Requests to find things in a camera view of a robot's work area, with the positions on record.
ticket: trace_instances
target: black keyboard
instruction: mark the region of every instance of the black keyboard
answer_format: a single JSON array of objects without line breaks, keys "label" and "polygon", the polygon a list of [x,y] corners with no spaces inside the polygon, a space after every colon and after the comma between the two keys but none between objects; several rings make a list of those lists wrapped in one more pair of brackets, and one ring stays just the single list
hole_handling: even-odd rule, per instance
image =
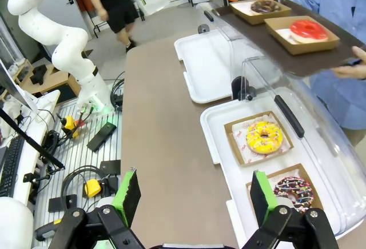
[{"label": "black keyboard", "polygon": [[11,140],[8,149],[5,151],[4,165],[1,169],[0,196],[13,196],[23,144],[24,139],[17,136]]}]

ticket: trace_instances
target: door handle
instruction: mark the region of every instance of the door handle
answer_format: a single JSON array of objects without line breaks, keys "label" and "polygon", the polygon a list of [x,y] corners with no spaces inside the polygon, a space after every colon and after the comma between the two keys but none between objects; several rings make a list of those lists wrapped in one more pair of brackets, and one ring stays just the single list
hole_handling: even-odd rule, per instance
[{"label": "door handle", "polygon": [[67,5],[73,5],[74,4],[74,0],[69,0],[69,2],[67,3]]}]

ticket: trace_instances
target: red frosted donut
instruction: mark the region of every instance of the red frosted donut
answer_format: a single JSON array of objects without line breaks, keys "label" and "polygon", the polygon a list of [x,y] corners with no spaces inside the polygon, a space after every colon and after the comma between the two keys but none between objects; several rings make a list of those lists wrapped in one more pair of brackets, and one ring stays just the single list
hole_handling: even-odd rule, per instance
[{"label": "red frosted donut", "polygon": [[291,36],[301,43],[325,42],[328,40],[327,32],[317,22],[301,20],[294,22],[291,27]]}]

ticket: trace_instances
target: metal platform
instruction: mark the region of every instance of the metal platform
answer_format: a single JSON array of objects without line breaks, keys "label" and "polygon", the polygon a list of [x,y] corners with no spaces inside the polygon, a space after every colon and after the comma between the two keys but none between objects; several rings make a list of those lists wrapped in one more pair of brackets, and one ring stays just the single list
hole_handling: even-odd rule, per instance
[{"label": "metal platform", "polygon": [[[75,105],[76,101],[65,103],[60,107],[58,112],[59,115],[61,117],[72,115],[74,119],[78,119]],[[86,145],[106,122],[116,125],[117,129],[106,141],[106,143],[99,149],[99,151],[93,153],[86,147]],[[54,130],[60,133],[60,136],[63,136],[59,119],[57,119],[54,125]],[[56,198],[61,195],[62,181],[69,173],[83,165],[94,165],[99,168],[100,163],[104,160],[121,159],[121,134],[122,113],[114,112],[87,120],[86,124],[79,129],[79,136],[75,140],[70,140],[57,149],[55,157],[65,165],[66,169],[52,176],[47,187],[39,193],[35,205],[34,229],[62,218],[63,212],[48,212],[48,203],[49,199]],[[86,180],[95,176],[94,173],[89,172],[86,172],[83,175]],[[42,181],[40,189],[42,189],[47,184],[47,182],[48,180]],[[67,194],[77,194],[77,207],[83,208],[85,206],[85,210],[87,210],[89,207],[90,210],[92,210],[97,205],[97,201],[101,197],[98,196],[91,199],[85,199],[82,197],[82,189],[83,179],[81,176],[78,176],[75,177],[73,182],[70,184]],[[33,246],[48,247],[50,242],[51,239],[46,239],[44,242],[39,242],[34,239]]]}]

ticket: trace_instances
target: black pole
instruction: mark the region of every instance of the black pole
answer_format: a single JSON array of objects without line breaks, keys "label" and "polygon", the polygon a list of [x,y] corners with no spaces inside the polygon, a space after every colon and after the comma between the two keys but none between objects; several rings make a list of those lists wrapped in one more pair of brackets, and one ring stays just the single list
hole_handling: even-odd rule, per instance
[{"label": "black pole", "polygon": [[42,156],[44,156],[45,159],[47,159],[49,162],[56,165],[60,169],[65,168],[65,166],[58,159],[56,159],[54,156],[48,153],[34,139],[32,139],[25,132],[23,132],[23,130],[19,128],[19,126],[13,121],[13,119],[9,117],[8,114],[5,113],[4,110],[2,110],[1,108],[0,108],[0,118],[2,118],[7,124],[9,124],[11,128],[13,128],[21,137],[23,137],[26,140],[26,142],[29,145],[31,145],[31,147],[36,149]]}]

